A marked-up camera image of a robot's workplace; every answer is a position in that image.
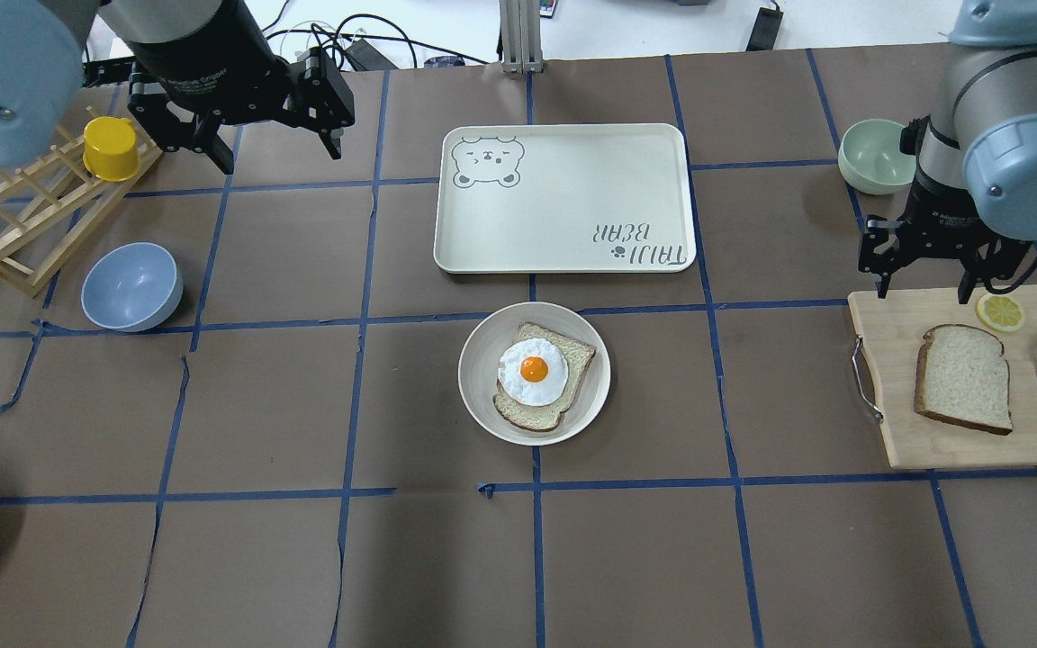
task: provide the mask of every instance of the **metal handle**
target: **metal handle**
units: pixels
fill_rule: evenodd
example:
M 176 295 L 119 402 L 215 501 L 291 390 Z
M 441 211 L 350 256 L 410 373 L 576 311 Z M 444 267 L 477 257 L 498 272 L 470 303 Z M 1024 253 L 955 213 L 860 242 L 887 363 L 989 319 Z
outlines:
M 856 369 L 856 383 L 859 386 L 859 395 L 860 397 L 862 397 L 863 402 L 867 403 L 867 406 L 875 411 L 875 420 L 881 421 L 882 411 L 877 408 L 877 405 L 875 405 L 875 401 L 867 398 L 867 393 L 863 389 L 863 376 L 862 373 L 859 372 L 859 354 L 862 353 L 862 350 L 863 350 L 863 337 L 856 336 L 856 351 L 850 354 L 850 365 L 852 366 L 853 369 Z

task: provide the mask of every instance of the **white plate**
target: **white plate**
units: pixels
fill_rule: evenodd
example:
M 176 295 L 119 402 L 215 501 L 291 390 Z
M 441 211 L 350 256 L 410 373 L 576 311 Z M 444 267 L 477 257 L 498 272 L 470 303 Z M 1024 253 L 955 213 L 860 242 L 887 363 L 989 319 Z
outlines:
M 556 333 L 593 345 L 594 358 L 583 376 L 576 403 L 563 415 L 559 427 L 532 432 L 510 422 L 495 410 L 493 398 L 498 381 L 499 358 L 514 341 L 523 321 L 546 327 Z M 611 358 L 590 321 L 556 304 L 524 303 L 508 306 L 482 319 L 470 333 L 458 357 L 458 391 L 461 401 L 479 426 L 501 440 L 520 446 L 550 446 L 581 432 L 602 410 L 611 389 Z
M 443 142 L 442 270 L 679 272 L 695 251 L 671 124 L 461 126 Z

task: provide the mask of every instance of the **bear drawing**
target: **bear drawing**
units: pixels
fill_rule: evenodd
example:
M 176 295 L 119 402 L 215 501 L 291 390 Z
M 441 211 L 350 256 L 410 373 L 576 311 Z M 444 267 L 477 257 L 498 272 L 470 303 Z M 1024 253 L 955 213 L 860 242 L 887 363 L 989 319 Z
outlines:
M 475 181 L 498 181 L 504 188 L 518 184 L 518 161 L 524 148 L 511 137 L 476 137 L 453 145 L 453 185 L 466 189 Z

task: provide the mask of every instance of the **wooden cutting board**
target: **wooden cutting board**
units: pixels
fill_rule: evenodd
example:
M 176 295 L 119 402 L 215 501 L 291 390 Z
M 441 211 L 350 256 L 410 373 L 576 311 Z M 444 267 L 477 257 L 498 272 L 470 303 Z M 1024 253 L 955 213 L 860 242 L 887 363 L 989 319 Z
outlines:
M 885 300 L 873 291 L 859 291 L 847 299 L 856 334 L 863 337 L 873 400 L 884 413 L 880 427 L 891 467 L 1037 467 L 1037 286 L 1012 293 L 1027 311 L 1024 329 L 996 333 L 1011 366 L 1013 431 L 1004 438 L 932 421 L 914 411 L 915 365 L 923 333 L 938 325 L 986 329 L 975 315 L 980 292 L 976 290 L 965 306 L 958 304 L 954 288 L 891 290 Z

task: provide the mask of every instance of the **fried egg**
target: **fried egg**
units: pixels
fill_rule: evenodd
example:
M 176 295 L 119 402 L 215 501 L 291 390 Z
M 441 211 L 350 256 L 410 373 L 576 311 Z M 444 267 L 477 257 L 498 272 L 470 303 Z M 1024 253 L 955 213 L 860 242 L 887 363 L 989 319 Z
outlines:
M 567 386 L 567 359 L 543 338 L 514 343 L 499 358 L 499 385 L 524 405 L 550 405 Z

